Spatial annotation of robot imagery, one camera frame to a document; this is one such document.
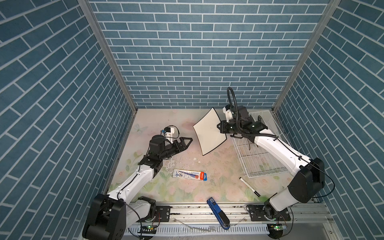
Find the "white square plate black rim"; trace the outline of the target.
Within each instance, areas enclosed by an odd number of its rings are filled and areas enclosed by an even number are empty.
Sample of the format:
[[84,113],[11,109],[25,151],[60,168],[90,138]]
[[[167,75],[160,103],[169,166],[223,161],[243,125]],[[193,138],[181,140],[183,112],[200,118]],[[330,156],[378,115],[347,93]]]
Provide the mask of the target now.
[[222,134],[217,127],[220,123],[221,120],[218,113],[214,108],[211,108],[204,117],[193,126],[203,156],[212,152],[227,140],[227,135]]

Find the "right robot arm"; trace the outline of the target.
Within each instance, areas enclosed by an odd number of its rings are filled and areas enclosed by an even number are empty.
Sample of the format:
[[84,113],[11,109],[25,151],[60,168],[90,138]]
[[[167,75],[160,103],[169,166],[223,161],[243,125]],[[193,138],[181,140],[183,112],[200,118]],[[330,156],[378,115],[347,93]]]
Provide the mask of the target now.
[[269,129],[262,117],[254,120],[243,106],[228,104],[223,108],[225,120],[217,127],[222,134],[246,138],[266,150],[293,175],[290,184],[264,203],[264,215],[275,220],[288,207],[307,203],[324,188],[325,167],[319,158],[311,159],[293,149]]

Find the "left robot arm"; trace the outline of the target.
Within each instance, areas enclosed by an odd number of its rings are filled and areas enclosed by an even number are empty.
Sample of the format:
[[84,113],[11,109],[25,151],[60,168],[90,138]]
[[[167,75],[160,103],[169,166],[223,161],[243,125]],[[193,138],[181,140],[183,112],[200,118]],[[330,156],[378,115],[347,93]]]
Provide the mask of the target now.
[[115,190],[98,194],[93,199],[83,228],[83,238],[120,240],[132,224],[152,220],[156,213],[156,201],[142,196],[133,202],[133,198],[159,173],[164,160],[187,150],[192,142],[192,138],[186,137],[171,141],[162,135],[153,136],[148,152],[134,173]]

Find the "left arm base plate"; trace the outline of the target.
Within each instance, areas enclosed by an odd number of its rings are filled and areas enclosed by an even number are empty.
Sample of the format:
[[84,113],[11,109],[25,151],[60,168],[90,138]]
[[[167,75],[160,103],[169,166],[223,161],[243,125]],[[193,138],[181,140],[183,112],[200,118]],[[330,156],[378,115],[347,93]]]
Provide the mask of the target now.
[[149,213],[140,219],[141,222],[169,222],[171,206],[150,207]]

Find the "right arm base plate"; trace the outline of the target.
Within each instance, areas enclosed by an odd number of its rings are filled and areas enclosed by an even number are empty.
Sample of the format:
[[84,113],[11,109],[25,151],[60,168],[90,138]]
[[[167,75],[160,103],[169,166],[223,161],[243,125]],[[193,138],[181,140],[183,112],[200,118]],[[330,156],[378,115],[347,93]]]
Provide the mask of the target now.
[[250,215],[252,222],[263,222],[263,221],[278,221],[285,220],[290,221],[291,216],[288,209],[277,212],[272,207],[265,205],[246,205],[246,210]]

